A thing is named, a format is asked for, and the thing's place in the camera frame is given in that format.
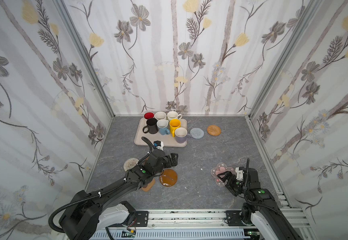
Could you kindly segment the pink flower silicone coaster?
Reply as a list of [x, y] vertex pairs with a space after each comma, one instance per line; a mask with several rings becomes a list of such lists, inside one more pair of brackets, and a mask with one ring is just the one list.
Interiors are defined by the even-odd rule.
[[236, 174], [236, 171], [232, 167], [228, 167], [225, 163], [218, 163], [215, 168], [211, 169], [211, 175], [215, 178], [216, 184], [219, 187], [224, 187], [226, 184], [218, 177], [218, 174], [224, 173], [226, 171]]

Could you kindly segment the glossy brown round coaster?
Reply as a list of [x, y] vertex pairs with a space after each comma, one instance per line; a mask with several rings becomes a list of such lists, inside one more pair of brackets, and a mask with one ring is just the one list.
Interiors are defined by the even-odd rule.
[[173, 187], [178, 180], [178, 174], [172, 169], [165, 169], [160, 176], [160, 183], [164, 187]]

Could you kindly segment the blue woven round coaster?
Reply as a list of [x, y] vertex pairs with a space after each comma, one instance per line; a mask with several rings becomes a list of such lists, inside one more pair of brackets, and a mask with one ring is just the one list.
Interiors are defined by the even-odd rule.
[[192, 128], [190, 135], [193, 139], [201, 139], [205, 135], [205, 132], [200, 128]]

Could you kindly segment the rattan woven round coaster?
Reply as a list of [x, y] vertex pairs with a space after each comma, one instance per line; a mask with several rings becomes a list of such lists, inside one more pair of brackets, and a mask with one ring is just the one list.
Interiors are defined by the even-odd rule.
[[216, 125], [210, 125], [207, 127], [207, 132], [211, 136], [219, 136], [222, 132], [221, 128]]

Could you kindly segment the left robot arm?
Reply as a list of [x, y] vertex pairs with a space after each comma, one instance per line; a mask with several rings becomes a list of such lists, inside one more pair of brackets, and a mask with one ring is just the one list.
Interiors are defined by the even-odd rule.
[[117, 199], [149, 184], [164, 169], [178, 165], [179, 155], [151, 149], [125, 176], [96, 192], [80, 191], [70, 203], [56, 209], [48, 219], [50, 228], [71, 240], [88, 240], [97, 231], [100, 215]]

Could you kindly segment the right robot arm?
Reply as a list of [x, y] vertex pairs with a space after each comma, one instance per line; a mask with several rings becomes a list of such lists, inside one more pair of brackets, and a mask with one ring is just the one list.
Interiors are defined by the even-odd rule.
[[273, 195], [261, 187], [255, 169], [239, 167], [235, 174], [225, 171], [217, 177], [233, 196], [245, 200], [239, 213], [227, 211], [226, 221], [230, 227], [255, 226], [265, 240], [302, 239], [281, 212]]

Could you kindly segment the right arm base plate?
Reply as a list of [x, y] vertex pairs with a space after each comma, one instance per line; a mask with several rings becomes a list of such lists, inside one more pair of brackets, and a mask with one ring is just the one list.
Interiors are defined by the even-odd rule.
[[243, 226], [252, 226], [252, 223], [245, 223], [241, 216], [241, 211], [225, 211], [226, 218], [224, 222], [229, 227], [243, 227]]

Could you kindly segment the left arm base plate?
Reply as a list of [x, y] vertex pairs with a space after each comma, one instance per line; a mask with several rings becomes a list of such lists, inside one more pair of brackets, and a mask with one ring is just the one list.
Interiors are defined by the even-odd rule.
[[136, 227], [147, 227], [149, 219], [148, 211], [136, 211], [134, 214], [131, 214], [130, 217], [127, 217], [125, 222], [120, 224], [111, 225], [110, 228], [115, 227], [127, 227], [127, 228], [136, 228]]

